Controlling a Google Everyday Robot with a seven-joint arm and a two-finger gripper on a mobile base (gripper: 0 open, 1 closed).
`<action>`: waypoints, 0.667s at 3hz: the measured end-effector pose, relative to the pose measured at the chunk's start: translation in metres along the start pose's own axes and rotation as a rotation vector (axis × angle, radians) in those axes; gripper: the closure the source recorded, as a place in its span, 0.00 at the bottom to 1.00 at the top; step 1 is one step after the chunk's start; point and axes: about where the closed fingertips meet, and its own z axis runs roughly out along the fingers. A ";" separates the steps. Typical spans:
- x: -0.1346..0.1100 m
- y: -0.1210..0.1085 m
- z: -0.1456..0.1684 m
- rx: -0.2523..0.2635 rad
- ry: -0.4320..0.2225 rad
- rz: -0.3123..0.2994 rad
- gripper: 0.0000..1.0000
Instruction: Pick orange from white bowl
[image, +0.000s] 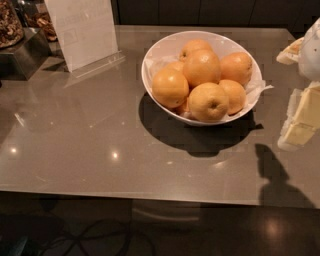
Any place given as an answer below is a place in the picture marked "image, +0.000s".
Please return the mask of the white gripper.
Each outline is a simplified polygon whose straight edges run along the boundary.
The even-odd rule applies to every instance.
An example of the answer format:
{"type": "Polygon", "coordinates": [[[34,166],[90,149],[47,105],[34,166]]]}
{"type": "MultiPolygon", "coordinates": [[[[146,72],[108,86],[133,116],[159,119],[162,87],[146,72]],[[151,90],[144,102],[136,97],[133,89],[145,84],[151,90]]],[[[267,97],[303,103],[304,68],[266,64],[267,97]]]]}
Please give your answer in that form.
{"type": "MultiPolygon", "coordinates": [[[[320,81],[320,18],[308,29],[304,39],[301,37],[292,42],[278,54],[276,61],[285,65],[298,62],[299,71],[304,77],[320,81]]],[[[304,90],[293,90],[278,147],[286,151],[298,150],[319,129],[320,82],[311,82],[304,90]]]]}

